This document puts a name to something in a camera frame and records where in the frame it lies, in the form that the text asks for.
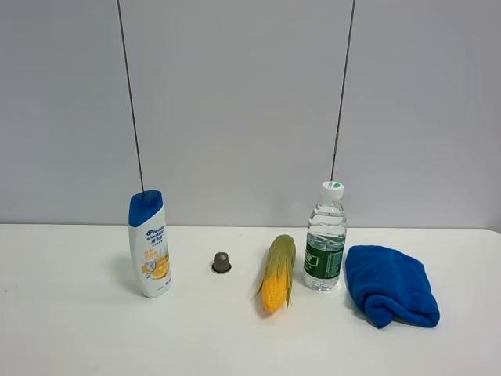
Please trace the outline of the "clear water bottle green label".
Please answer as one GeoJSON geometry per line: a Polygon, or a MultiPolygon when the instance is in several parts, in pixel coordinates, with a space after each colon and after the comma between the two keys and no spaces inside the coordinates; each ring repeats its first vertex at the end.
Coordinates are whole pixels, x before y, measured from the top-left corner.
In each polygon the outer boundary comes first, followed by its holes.
{"type": "Polygon", "coordinates": [[[308,220],[304,280],[306,286],[314,291],[333,290],[341,273],[347,235],[343,195],[343,184],[324,182],[320,200],[308,220]]]}

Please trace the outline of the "brown coffee capsule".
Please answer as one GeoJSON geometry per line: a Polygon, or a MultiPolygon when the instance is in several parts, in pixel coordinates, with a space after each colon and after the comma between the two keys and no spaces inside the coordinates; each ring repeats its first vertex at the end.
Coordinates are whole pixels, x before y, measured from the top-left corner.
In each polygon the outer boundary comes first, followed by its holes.
{"type": "Polygon", "coordinates": [[[211,270],[217,274],[224,274],[231,270],[232,265],[229,261],[229,255],[225,252],[217,252],[214,255],[214,261],[211,270]]]}

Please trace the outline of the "yellow corn cob with husk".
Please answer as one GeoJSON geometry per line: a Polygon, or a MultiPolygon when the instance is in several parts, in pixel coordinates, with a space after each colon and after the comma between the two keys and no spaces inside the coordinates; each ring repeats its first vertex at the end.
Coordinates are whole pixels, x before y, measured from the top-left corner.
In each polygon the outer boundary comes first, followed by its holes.
{"type": "Polygon", "coordinates": [[[270,245],[259,287],[254,296],[261,296],[266,313],[278,312],[289,305],[293,287],[296,246],[293,237],[279,235],[270,245]]]}

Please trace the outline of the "white blue shampoo bottle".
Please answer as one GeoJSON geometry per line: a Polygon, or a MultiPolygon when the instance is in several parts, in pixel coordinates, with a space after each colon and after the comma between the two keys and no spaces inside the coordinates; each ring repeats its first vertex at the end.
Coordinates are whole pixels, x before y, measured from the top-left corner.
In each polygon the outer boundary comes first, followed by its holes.
{"type": "Polygon", "coordinates": [[[132,196],[128,235],[133,269],[141,292],[148,298],[171,286],[171,267],[162,193],[146,190],[132,196]]]}

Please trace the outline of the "blue folded towel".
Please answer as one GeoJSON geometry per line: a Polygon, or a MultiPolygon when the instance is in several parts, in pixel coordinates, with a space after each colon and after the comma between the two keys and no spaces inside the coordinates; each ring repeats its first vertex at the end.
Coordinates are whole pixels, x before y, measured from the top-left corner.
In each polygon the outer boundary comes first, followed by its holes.
{"type": "Polygon", "coordinates": [[[345,259],[348,290],[356,307],[382,329],[393,320],[432,328],[440,312],[424,265],[392,248],[355,245],[345,259]]]}

